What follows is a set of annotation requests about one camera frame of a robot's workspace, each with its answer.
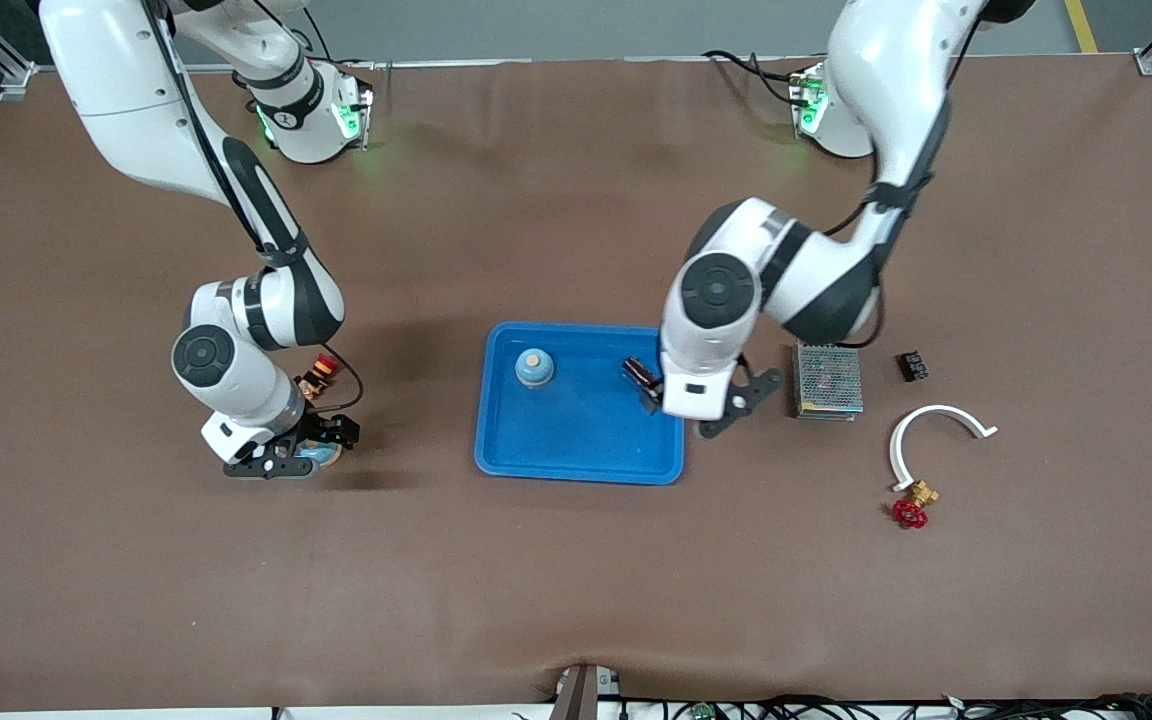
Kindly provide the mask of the blue plastic tray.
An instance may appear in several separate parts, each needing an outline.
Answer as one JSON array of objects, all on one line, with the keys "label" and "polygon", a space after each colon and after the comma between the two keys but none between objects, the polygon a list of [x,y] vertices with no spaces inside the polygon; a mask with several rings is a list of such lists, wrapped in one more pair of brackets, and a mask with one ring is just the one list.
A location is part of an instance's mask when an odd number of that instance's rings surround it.
[{"label": "blue plastic tray", "polygon": [[[488,333],[473,460],[494,477],[668,486],[685,464],[684,420],[646,414],[621,364],[659,372],[658,329],[635,325],[500,323]],[[539,387],[516,357],[543,348],[556,374]]]}]

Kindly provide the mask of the orange red-capped push button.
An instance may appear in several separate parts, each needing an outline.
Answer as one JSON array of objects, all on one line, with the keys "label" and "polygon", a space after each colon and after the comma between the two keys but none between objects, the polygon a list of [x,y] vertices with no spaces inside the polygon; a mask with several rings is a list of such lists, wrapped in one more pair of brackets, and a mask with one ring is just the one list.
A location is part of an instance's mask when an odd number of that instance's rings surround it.
[{"label": "orange red-capped push button", "polygon": [[296,382],[301,395],[306,401],[312,402],[333,386],[339,372],[340,363],[333,355],[319,354],[316,356],[314,364],[306,370],[306,373],[294,378],[294,382]]}]

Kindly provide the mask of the metal mesh power supply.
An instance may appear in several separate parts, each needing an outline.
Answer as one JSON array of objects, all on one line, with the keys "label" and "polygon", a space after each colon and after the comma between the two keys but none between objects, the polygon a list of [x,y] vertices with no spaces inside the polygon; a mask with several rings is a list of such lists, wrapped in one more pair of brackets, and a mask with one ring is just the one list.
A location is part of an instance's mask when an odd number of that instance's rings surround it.
[{"label": "metal mesh power supply", "polygon": [[838,344],[794,346],[791,415],[808,420],[856,420],[864,410],[861,356]]}]

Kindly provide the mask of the brown table mat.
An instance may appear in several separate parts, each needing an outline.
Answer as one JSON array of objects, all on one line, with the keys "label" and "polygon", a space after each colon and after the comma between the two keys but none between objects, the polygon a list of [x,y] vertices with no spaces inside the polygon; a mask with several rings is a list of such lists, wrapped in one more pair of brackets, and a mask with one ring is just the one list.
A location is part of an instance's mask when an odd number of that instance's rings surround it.
[{"label": "brown table mat", "polygon": [[[223,477],[172,374],[200,285],[251,273],[214,202],[120,176],[54,76],[0,105],[0,711],[535,702],[575,664],[673,700],[1152,692],[1152,77],[967,61],[884,274],[864,414],[773,397],[634,488],[486,477],[486,334],[654,325],[692,234],[759,196],[832,225],[865,161],[703,61],[376,73],[372,146],[250,141],[338,278],[358,450]],[[900,354],[927,379],[905,382]],[[940,492],[901,528],[888,439]]]}]

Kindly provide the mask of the white semicircular pipe clamp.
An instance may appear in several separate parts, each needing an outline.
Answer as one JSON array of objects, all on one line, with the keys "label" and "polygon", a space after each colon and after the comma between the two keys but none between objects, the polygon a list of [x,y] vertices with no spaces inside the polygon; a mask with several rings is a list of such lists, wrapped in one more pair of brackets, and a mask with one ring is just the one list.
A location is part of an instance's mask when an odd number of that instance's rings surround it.
[{"label": "white semicircular pipe clamp", "polygon": [[914,425],[914,420],[929,415],[947,416],[947,418],[956,420],[961,427],[968,429],[973,434],[973,438],[977,439],[986,439],[995,435],[998,432],[996,427],[982,423],[973,414],[968,414],[968,411],[961,410],[960,407],[955,406],[923,406],[910,411],[910,414],[905,414],[904,418],[897,420],[895,427],[892,429],[890,439],[888,439],[888,461],[890,461],[890,471],[893,479],[895,479],[895,483],[890,486],[893,493],[901,493],[905,492],[905,488],[914,488],[916,478],[909,470],[908,462],[905,462],[904,438],[908,430]]}]

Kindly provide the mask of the brass valve red handwheel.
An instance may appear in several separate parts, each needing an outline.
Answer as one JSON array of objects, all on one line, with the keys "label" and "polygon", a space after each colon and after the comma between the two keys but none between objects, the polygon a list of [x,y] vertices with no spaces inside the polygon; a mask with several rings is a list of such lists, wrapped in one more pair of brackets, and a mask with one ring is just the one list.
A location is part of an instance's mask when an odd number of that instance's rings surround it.
[{"label": "brass valve red handwheel", "polygon": [[905,497],[890,505],[890,516],[901,528],[922,529],[929,523],[929,506],[937,502],[940,492],[929,487],[924,480],[916,480]]}]

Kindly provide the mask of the grey mount bracket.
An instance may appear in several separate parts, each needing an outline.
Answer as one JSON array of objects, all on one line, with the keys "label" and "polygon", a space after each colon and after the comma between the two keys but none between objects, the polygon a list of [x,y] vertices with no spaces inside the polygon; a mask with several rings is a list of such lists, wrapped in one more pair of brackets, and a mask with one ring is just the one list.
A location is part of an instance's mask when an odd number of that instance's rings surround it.
[{"label": "grey mount bracket", "polygon": [[602,720],[602,702],[620,702],[620,673],[611,667],[579,664],[559,676],[548,720]]}]

